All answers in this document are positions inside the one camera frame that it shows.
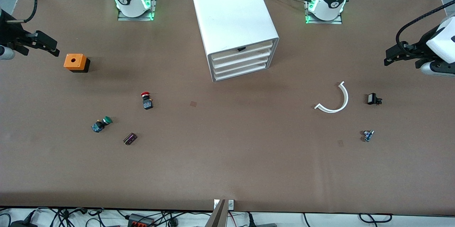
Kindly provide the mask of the red push button switch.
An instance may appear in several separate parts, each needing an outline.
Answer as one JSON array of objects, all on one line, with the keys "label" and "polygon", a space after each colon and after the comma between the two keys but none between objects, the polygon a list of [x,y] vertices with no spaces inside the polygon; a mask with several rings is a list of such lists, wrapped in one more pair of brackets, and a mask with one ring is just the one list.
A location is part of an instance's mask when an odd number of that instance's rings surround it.
[{"label": "red push button switch", "polygon": [[141,97],[143,100],[143,108],[148,110],[153,108],[152,99],[149,92],[142,92]]}]

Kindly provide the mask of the plain white drawer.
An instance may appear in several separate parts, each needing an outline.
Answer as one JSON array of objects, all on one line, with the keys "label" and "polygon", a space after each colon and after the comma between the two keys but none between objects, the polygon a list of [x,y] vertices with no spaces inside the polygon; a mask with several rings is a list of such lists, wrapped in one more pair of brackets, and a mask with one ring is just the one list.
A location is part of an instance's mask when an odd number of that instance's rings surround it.
[{"label": "plain white drawer", "polygon": [[240,69],[237,69],[237,70],[234,70],[234,71],[229,71],[227,73],[222,73],[221,75],[216,75],[214,73],[213,77],[214,77],[215,81],[229,79],[229,78],[233,78],[233,77],[236,77],[236,76],[241,76],[241,75],[244,75],[244,74],[248,74],[248,73],[252,73],[252,72],[263,70],[263,69],[266,68],[266,65],[267,65],[267,63],[250,65],[250,66],[247,66],[245,68],[240,68]]},{"label": "plain white drawer", "polygon": [[227,63],[214,64],[214,73],[216,75],[221,75],[222,73],[227,73],[229,71],[234,71],[240,68],[245,68],[250,65],[263,64],[268,61],[268,57],[249,57],[244,59],[231,60]]}]

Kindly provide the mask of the white drawer cabinet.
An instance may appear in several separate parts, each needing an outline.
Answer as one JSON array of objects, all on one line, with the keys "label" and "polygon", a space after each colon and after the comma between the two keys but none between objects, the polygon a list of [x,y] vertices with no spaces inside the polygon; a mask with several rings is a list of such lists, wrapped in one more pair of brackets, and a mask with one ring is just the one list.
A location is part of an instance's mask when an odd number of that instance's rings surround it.
[{"label": "white drawer cabinet", "polygon": [[279,36],[264,0],[193,0],[193,3],[213,82],[218,81],[213,77],[211,54],[274,40],[265,69],[269,68]]}]

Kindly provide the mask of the orange box with black base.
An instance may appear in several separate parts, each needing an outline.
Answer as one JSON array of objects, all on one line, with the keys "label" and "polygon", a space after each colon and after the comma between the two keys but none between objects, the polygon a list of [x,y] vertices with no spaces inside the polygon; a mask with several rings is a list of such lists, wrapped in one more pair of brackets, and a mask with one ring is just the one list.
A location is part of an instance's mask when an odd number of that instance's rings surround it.
[{"label": "orange box with black base", "polygon": [[73,73],[88,73],[90,63],[90,59],[84,54],[67,54],[64,68]]}]

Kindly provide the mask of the white curved plastic piece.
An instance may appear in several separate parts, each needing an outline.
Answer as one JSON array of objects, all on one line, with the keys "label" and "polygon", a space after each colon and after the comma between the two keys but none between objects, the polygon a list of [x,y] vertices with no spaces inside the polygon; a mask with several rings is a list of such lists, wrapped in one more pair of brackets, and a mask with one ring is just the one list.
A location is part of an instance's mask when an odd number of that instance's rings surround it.
[{"label": "white curved plastic piece", "polygon": [[322,112],[326,112],[328,114],[334,114],[334,113],[337,113],[337,112],[340,112],[341,110],[343,110],[348,105],[348,100],[349,100],[348,90],[346,89],[344,84],[345,84],[345,82],[341,81],[341,83],[338,85],[338,87],[340,88],[340,90],[341,90],[341,92],[343,94],[343,103],[342,103],[340,108],[338,108],[338,109],[328,109],[325,106],[323,106],[322,104],[317,104],[314,107],[314,109],[318,109],[318,110],[320,110]]}]

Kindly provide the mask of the black power strip red switches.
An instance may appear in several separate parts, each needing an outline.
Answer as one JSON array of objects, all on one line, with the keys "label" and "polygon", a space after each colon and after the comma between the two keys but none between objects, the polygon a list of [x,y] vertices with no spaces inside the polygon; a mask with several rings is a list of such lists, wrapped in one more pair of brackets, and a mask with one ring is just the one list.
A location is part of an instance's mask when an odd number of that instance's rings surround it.
[{"label": "black power strip red switches", "polygon": [[152,227],[155,219],[138,214],[130,214],[127,227]]}]

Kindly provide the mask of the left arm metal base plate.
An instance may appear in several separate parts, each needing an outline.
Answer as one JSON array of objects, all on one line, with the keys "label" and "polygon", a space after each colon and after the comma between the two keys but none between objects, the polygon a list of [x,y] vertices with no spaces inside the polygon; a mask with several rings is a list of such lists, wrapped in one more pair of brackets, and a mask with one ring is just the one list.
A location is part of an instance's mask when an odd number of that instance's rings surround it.
[{"label": "left arm metal base plate", "polygon": [[343,7],[346,0],[327,4],[324,0],[309,0],[304,3],[307,24],[342,24]]}]

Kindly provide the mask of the green push button switch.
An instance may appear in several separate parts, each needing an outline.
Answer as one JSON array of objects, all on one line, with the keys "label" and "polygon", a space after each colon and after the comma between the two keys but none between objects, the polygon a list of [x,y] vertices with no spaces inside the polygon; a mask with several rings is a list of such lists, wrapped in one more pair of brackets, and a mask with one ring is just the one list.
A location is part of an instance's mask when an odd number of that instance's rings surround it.
[{"label": "green push button switch", "polygon": [[108,116],[105,116],[103,119],[97,120],[96,123],[91,126],[91,128],[94,132],[100,133],[106,126],[110,125],[111,123],[113,123],[112,119]]}]

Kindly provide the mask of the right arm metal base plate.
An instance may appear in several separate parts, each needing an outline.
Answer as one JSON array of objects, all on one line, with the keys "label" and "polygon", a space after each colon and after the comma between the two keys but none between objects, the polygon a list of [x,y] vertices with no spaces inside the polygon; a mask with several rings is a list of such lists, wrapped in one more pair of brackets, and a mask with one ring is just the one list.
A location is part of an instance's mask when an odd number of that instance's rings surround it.
[{"label": "right arm metal base plate", "polygon": [[157,0],[131,0],[127,6],[132,9],[124,11],[125,5],[119,4],[115,0],[118,8],[118,21],[153,21],[155,17],[156,1]]}]

